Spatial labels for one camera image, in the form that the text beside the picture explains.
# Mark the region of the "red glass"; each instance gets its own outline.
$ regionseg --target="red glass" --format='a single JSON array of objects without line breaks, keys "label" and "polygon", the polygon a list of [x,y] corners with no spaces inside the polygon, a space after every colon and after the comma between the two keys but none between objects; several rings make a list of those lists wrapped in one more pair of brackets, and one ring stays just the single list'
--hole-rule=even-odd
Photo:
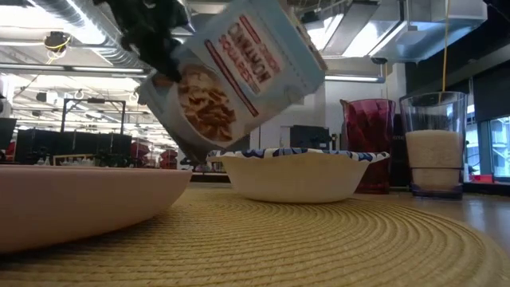
[{"label": "red glass", "polygon": [[[395,102],[385,99],[340,101],[347,131],[348,151],[391,153]],[[390,189],[390,159],[371,164],[357,193],[387,194]]]}]

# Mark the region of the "woven placemat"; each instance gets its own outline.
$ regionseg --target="woven placemat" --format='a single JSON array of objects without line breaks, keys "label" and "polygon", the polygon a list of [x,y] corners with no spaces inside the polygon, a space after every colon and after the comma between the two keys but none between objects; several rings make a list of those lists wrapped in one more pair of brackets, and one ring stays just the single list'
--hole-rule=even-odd
[{"label": "woven placemat", "polygon": [[126,230],[0,259],[0,286],[509,286],[510,263],[462,223],[382,202],[184,194]]}]

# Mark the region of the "white bowl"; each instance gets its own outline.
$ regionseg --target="white bowl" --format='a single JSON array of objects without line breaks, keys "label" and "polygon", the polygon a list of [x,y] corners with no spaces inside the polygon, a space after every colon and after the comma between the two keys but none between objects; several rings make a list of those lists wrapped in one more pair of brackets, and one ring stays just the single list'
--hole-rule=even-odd
[{"label": "white bowl", "polygon": [[130,226],[164,212],[190,171],[0,165],[0,254]]},{"label": "white bowl", "polygon": [[368,165],[389,157],[387,152],[269,148],[212,151],[208,160],[222,162],[234,190],[249,199],[323,203],[354,194]]}]

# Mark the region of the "cereal box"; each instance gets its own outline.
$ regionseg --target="cereal box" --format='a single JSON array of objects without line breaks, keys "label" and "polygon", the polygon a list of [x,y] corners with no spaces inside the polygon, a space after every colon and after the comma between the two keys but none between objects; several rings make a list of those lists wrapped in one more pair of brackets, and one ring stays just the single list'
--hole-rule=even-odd
[{"label": "cereal box", "polygon": [[140,86],[186,156],[202,162],[324,82],[326,65],[304,27],[277,0],[237,0],[172,57],[182,80],[155,74]]}]

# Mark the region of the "glass of milk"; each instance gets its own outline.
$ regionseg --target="glass of milk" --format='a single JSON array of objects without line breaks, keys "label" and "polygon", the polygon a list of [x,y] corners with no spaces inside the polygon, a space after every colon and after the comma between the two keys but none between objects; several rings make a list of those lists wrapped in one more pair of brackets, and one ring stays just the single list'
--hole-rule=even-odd
[{"label": "glass of milk", "polygon": [[400,100],[415,195],[461,197],[467,103],[462,92]]}]

